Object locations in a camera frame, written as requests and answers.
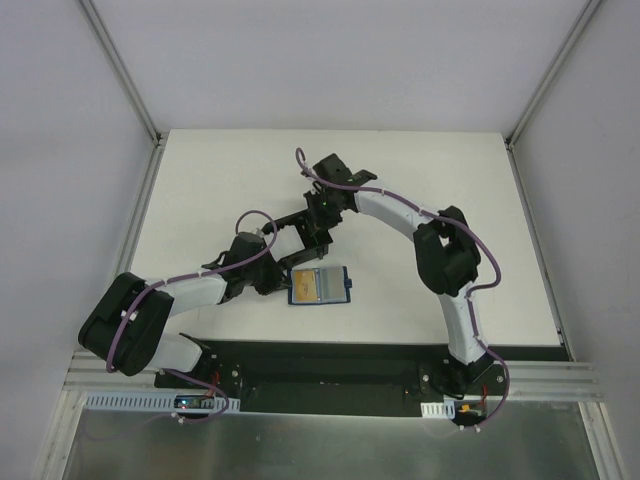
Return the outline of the blue leather card holder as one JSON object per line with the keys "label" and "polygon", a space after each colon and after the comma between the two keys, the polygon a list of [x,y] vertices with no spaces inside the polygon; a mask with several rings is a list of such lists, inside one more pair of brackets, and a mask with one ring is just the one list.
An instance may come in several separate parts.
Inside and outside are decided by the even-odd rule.
{"label": "blue leather card holder", "polygon": [[[292,272],[295,270],[314,270],[319,293],[319,301],[311,304],[295,303],[292,300]],[[288,292],[288,304],[295,306],[320,306],[333,304],[348,304],[351,302],[353,282],[346,266],[313,267],[289,271],[291,290]]]}

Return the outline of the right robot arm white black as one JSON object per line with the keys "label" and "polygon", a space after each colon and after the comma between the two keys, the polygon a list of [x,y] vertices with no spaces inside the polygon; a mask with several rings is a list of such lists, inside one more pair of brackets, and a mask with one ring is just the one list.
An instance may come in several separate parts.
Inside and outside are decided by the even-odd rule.
{"label": "right robot arm white black", "polygon": [[429,212],[392,192],[373,173],[351,172],[332,154],[310,167],[296,150],[301,174],[313,181],[306,194],[312,223],[329,229],[346,210],[375,218],[413,244],[416,267],[426,288],[438,296],[448,334],[448,361],[434,369],[430,385],[456,399],[481,388],[490,366],[472,295],[478,277],[481,243],[462,211],[454,206]]}

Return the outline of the black plastic card rack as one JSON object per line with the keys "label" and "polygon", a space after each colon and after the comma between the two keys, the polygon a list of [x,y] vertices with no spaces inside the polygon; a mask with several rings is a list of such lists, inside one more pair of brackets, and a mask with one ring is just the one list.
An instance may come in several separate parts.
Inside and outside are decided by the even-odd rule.
{"label": "black plastic card rack", "polygon": [[277,229],[274,229],[270,222],[261,228],[265,234],[262,239],[266,245],[276,236],[269,253],[284,272],[305,262],[321,260],[328,254],[329,245],[333,242],[329,231],[323,237],[312,237],[309,231],[310,222],[308,209],[304,209],[277,219]]}

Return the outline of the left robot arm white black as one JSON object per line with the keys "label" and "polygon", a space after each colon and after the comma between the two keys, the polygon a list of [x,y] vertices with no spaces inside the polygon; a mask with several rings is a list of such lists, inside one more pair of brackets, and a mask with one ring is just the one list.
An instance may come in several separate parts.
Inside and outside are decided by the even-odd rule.
{"label": "left robot arm white black", "polygon": [[188,388],[204,387],[211,365],[204,347],[165,331],[170,318],[226,303],[248,286],[269,293],[279,287],[282,269],[270,253],[277,237],[241,232],[224,261],[195,273],[155,282],[131,272],[118,275],[80,328],[78,342],[106,362],[109,372],[134,376],[145,369],[176,370]]}

